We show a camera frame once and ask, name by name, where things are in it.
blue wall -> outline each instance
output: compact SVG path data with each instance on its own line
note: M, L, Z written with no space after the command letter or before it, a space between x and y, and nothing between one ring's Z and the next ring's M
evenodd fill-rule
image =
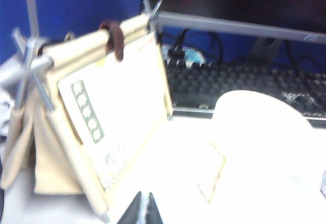
M106 18L122 20L136 15L141 10L142 0L37 0L40 34L53 39L62 39L68 31L77 35L96 30ZM16 50L11 41L12 29L18 26L22 33L29 36L29 23L25 0L0 0L0 63ZM166 28L167 32L177 34L181 30ZM224 44L224 58L227 61L248 55L254 42L253 37L220 34ZM193 36L189 41L210 52L210 39L206 35ZM326 46L303 42L291 42L293 54L298 59L308 54L326 66ZM276 57L281 63L288 63L282 45ZM313 64L305 62L306 70L320 71Z
M29 36L25 0L0 0L0 63L16 50L11 32L19 27ZM68 31L77 35L98 29L104 19L123 20L140 12L141 0L36 0L40 35L63 39Z

metal rod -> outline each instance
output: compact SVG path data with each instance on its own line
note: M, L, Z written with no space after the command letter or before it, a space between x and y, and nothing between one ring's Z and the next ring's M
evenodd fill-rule
M37 76L37 74L33 74L33 80L35 82L36 87L38 88L40 95L41 95L41 99L46 107L46 109L48 111L53 111L55 109L51 99L49 98L49 96L47 95L42 82L40 81L39 77Z
M35 44L36 44L36 39L35 38L30 38L27 41L27 46L26 50L24 53L24 69L25 72L28 71L31 67L31 63L34 58L34 53L35 53ZM23 101L25 98L25 93L26 93L26 83L27 83L27 77L23 76L19 83L18 87L18 92L16 95L16 102L15 102L15 108L20 109L22 108Z
M154 7L154 9L153 9L153 11L152 11L152 13L151 13L151 15L149 16L149 20L151 20L152 18L154 18L154 16L156 15L156 13L157 13L159 7L161 6L162 2L163 2L162 0L158 0L158 2L157 2L157 4L155 5L155 7Z
M326 44L326 35L323 33L305 32L268 25L251 24L232 20L214 19L162 11L158 13L155 23L159 26L181 27L201 31L234 33L239 35Z
M20 69L13 75L6 75L6 73L0 73L0 84L2 87L7 87L12 84L15 84L22 77L28 78L31 77L32 74L43 72L44 70L48 70L53 67L53 60L46 56L41 56L33 60L31 64L31 68L29 70L25 70L24 68Z
M22 34L20 33L19 28L15 28L12 31L11 37L14 41L14 44L18 50L18 53L21 57L24 56L25 53L25 49L26 49L26 39L22 36Z
M143 0L143 5L144 5L146 14L148 14L148 16L150 16L152 14L151 3L149 2L149 0ZM155 23L153 21L151 21L150 18L148 19L148 24L149 24L149 30L151 32L155 31Z
M36 10L36 1L26 0L26 4L27 4L27 10L29 14L31 36L38 37L39 26L38 26L38 18L37 18L37 10Z

black object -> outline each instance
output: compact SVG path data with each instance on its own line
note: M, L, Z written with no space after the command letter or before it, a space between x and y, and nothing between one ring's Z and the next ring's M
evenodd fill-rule
M174 115L211 118L221 95L251 90L286 102L313 126L326 127L326 74L237 63L186 69L169 63L167 75Z
M185 34L187 33L189 29L184 29L181 34L178 36L178 38L176 39L174 45L172 46L172 48L169 49L168 51L168 55L171 59L173 60L181 60L184 58L185 52L182 51L182 44L183 44L183 40L185 37Z
M139 191L127 210L124 212L118 224L136 224L138 221L139 208L141 205L142 193Z
M154 196L151 192L149 193L149 203L147 205L146 223L147 224L163 224L163 221L162 221L161 215L159 214Z
M0 179L2 176L2 162L0 158ZM5 191L3 189L0 189L0 222L2 220L2 215L4 212L4 205L5 205Z
M150 0L154 6L158 0ZM325 33L325 0L163 0L161 11Z

white cloth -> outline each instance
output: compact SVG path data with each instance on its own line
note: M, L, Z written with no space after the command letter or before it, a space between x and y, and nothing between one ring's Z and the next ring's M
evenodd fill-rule
M14 106L14 100L4 89L0 87L0 135L7 136L9 128L10 111Z

paper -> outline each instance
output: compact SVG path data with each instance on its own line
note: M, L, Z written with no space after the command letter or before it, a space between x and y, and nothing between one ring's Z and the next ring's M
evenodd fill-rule
M71 121L105 189L138 151L164 108L164 84L153 34L60 80Z

